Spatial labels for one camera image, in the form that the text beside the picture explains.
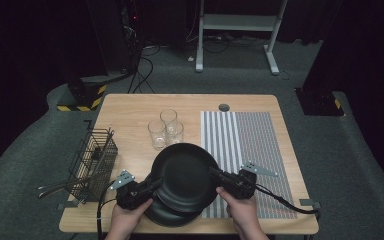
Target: striped mat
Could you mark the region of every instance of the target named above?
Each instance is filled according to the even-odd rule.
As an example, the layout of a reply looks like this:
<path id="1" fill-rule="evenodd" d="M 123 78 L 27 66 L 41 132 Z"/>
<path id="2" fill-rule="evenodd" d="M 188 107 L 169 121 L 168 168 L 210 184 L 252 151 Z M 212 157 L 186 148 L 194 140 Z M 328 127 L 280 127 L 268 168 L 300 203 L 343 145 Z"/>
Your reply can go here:
<path id="1" fill-rule="evenodd" d="M 220 169 L 238 173 L 251 161 L 278 177 L 258 175 L 257 183 L 292 202 L 288 179 L 269 112 L 201 112 L 201 147 L 217 161 Z M 297 214 L 256 191 L 258 217 L 294 219 Z M 203 218 L 228 218 L 226 202 L 219 196 L 202 212 Z"/>

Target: white metal frame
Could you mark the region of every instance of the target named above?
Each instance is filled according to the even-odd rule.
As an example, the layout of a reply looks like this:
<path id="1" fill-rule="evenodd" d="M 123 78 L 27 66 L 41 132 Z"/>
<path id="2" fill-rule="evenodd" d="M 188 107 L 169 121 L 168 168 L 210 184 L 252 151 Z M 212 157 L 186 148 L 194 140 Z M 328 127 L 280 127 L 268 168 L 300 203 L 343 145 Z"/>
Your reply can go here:
<path id="1" fill-rule="evenodd" d="M 264 45 L 264 53 L 270 65 L 273 75 L 278 75 L 279 68 L 273 56 L 273 47 L 282 23 L 283 13 L 285 12 L 288 0 L 282 0 L 279 13 L 276 16 L 255 16 L 255 15 L 224 15 L 224 14 L 204 14 L 204 0 L 201 0 L 199 18 L 199 39 L 196 54 L 196 71 L 204 70 L 203 35 L 204 29 L 214 30 L 242 30 L 242 31 L 262 31 L 272 32 L 268 45 Z"/>

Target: wooden table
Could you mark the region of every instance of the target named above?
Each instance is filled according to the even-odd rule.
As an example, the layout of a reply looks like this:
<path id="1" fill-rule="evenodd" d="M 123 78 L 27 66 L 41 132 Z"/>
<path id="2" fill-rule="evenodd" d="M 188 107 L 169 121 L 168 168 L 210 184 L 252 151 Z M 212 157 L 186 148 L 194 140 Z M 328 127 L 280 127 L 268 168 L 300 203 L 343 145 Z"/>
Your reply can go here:
<path id="1" fill-rule="evenodd" d="M 230 106 L 231 112 L 270 112 L 273 128 L 288 177 L 293 204 L 303 209 L 299 199 L 308 199 L 307 189 L 283 120 L 276 97 L 270 95 L 207 95 L 207 94 L 109 94 L 105 97 L 95 124 L 95 129 L 111 127 L 119 153 L 111 180 L 123 169 L 128 170 L 141 182 L 150 173 L 152 163 L 159 153 L 151 145 L 147 124 L 159 118 L 164 109 L 175 109 L 184 126 L 184 142 L 201 145 L 201 111 L 219 111 L 220 104 Z M 115 191 L 108 191 L 106 199 L 115 198 Z M 102 228 L 108 231 L 112 201 L 102 210 Z M 60 229 L 64 232 L 96 232 L 97 203 L 80 204 L 66 208 L 61 218 Z M 259 219 L 267 234 L 315 234 L 318 223 L 314 215 L 298 214 L 298 219 Z M 192 223 L 176 228 L 162 227 L 145 215 L 135 230 L 136 233 L 182 233 L 182 234 L 230 234 L 235 233 L 232 219 L 198 217 Z"/>

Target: hand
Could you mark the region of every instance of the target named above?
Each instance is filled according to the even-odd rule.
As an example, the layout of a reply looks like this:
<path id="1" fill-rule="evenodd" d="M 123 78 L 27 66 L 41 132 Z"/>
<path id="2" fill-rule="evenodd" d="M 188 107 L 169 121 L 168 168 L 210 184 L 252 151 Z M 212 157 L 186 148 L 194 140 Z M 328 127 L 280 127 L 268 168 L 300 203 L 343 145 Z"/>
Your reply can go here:
<path id="1" fill-rule="evenodd" d="M 268 240 L 258 222 L 255 196 L 250 199 L 238 200 L 222 187 L 217 187 L 216 191 L 227 202 L 226 211 L 233 218 L 233 226 L 242 240 Z"/>
<path id="2" fill-rule="evenodd" d="M 111 226 L 106 240 L 129 239 L 133 230 L 139 224 L 142 214 L 152 204 L 152 199 L 144 202 L 134 210 L 123 209 L 117 204 L 114 205 L 111 217 Z"/>

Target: metal wire rack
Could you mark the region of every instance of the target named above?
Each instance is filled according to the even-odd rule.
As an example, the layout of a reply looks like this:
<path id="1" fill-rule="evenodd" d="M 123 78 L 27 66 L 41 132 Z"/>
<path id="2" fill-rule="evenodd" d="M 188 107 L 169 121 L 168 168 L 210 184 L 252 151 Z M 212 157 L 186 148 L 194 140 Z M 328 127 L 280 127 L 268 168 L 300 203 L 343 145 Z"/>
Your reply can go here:
<path id="1" fill-rule="evenodd" d="M 82 203 L 98 202 L 109 182 L 118 154 L 118 148 L 112 139 L 113 133 L 111 129 L 89 131 L 74 154 L 69 168 L 69 180 L 88 179 L 88 181 L 65 189 Z"/>

